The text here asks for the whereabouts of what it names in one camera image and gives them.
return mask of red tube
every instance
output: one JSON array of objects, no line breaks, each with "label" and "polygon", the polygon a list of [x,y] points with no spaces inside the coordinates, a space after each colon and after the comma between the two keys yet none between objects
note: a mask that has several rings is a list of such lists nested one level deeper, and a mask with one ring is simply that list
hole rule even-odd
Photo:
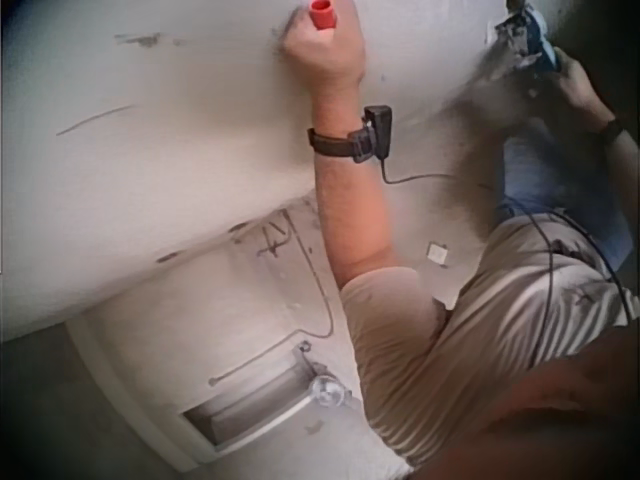
[{"label": "red tube", "polygon": [[315,0],[309,6],[311,21],[318,30],[336,28],[336,14],[329,0]]}]

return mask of black bracelet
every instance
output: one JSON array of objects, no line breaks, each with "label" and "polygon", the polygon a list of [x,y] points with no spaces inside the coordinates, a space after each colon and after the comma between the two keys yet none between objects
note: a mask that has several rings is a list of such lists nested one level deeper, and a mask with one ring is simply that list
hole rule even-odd
[{"label": "black bracelet", "polygon": [[605,147],[613,145],[620,135],[624,132],[624,127],[617,118],[610,121],[606,127],[598,134]]}]

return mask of forearm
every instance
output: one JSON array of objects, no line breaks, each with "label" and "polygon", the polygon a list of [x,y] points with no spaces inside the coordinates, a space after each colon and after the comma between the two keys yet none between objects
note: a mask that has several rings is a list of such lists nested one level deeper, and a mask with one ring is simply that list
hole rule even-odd
[{"label": "forearm", "polygon": [[[313,127],[334,138],[361,129],[358,93],[314,99]],[[315,172],[322,233],[338,287],[395,265],[388,206],[375,166],[316,154]]]},{"label": "forearm", "polygon": [[[592,132],[601,132],[615,119],[615,115],[602,102],[584,113],[586,126]],[[638,145],[628,132],[623,132],[606,148],[609,177],[620,206],[629,222],[634,238],[638,232]]]}]

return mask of white square object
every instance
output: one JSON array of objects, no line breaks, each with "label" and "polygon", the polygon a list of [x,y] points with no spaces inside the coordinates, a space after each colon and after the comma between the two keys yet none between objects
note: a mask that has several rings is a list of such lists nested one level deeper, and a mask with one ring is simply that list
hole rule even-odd
[{"label": "white square object", "polygon": [[429,249],[427,250],[427,258],[438,265],[444,265],[447,261],[447,254],[449,250],[445,247],[441,247],[433,242],[429,244]]}]

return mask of hand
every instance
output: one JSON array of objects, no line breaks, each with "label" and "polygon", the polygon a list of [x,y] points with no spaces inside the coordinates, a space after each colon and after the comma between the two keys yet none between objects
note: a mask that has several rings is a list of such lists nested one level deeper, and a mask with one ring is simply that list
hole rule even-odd
[{"label": "hand", "polygon": [[353,0],[333,0],[335,29],[317,30],[307,8],[289,21],[282,48],[305,82],[312,100],[358,96],[365,73],[364,39]]},{"label": "hand", "polygon": [[585,127],[593,132],[601,132],[609,122],[615,119],[615,115],[594,90],[580,62],[559,48],[555,50],[561,66],[560,73],[553,74],[556,85],[569,105],[580,114]]}]

